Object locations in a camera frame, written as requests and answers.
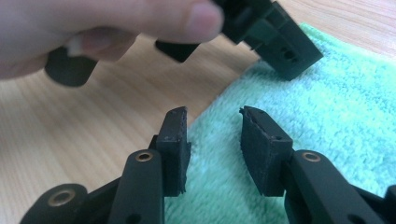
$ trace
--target terry cloth towel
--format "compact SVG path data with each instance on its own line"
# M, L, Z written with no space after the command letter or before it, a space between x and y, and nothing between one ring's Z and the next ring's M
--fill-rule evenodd
M394 62L302 29L324 58L292 81L254 64L190 126L187 192L165 199L166 223L288 223L284 199L261 196L243 160L244 105L266 111L294 149L327 156L349 183L381 197L396 184Z

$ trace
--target wooden surface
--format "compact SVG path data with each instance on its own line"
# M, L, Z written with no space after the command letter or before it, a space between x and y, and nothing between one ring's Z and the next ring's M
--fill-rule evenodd
M297 22L396 61L396 2L281 0ZM99 63L89 83L67 89L43 73L0 82L0 223L17 223L46 190L89 191L120 176L147 148L166 111L186 105L193 122L258 57L219 37L183 64L141 36L117 63Z

